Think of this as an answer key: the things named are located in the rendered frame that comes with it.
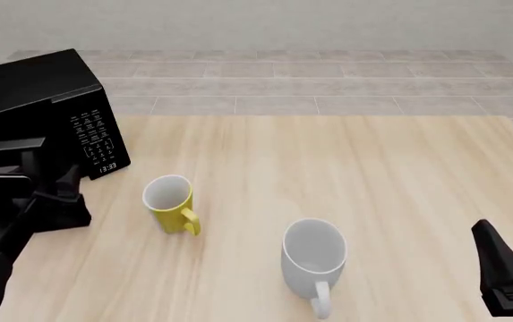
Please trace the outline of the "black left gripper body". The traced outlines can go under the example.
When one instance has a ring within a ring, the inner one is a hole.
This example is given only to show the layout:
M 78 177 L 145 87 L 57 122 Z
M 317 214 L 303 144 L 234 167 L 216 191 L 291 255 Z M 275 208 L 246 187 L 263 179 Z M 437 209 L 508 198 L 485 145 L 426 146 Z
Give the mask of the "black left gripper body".
M 33 192 L 27 213 L 34 233 L 87 227 L 92 219 L 80 193 L 63 197 Z

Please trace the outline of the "black microwave oven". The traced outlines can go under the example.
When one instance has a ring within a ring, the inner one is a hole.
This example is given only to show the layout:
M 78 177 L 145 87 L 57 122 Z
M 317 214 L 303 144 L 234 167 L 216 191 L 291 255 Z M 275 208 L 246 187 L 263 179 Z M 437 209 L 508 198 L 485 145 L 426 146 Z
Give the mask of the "black microwave oven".
M 73 49 L 0 64 L 0 141 L 40 137 L 90 179 L 131 163 L 103 85 Z

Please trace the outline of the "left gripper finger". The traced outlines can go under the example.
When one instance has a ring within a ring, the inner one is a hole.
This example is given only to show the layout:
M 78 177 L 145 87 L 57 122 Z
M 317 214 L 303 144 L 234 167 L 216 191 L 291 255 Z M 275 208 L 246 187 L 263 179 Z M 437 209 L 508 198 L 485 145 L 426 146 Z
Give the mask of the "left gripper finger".
M 57 197 L 63 202 L 73 202 L 81 197 L 81 170 L 79 165 L 72 165 L 69 171 L 57 181 Z

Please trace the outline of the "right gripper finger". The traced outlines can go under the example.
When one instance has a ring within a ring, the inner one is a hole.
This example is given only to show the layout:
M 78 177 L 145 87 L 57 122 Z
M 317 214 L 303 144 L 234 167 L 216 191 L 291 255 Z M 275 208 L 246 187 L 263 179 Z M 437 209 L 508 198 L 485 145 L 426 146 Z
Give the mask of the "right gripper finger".
M 480 267 L 480 290 L 513 292 L 513 250 L 486 219 L 472 227 Z

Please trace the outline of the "white mug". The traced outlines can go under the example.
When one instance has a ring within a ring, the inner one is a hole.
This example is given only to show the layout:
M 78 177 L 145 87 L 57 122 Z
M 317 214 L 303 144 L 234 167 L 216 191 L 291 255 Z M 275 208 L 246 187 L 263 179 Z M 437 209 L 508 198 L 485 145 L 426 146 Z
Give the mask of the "white mug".
M 285 230 L 282 276 L 291 292 L 311 303 L 316 318 L 328 318 L 332 312 L 330 291 L 342 274 L 346 254 L 344 236 L 323 219 L 299 219 Z

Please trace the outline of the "yellow mug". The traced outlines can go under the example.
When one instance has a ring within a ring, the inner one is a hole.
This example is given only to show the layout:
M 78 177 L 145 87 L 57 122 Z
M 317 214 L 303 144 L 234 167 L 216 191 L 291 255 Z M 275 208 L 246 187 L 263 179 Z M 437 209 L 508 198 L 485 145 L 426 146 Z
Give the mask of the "yellow mug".
M 192 185 L 185 177 L 170 174 L 154 179 L 143 190 L 142 202 L 165 233 L 201 233 L 200 219 L 192 211 Z

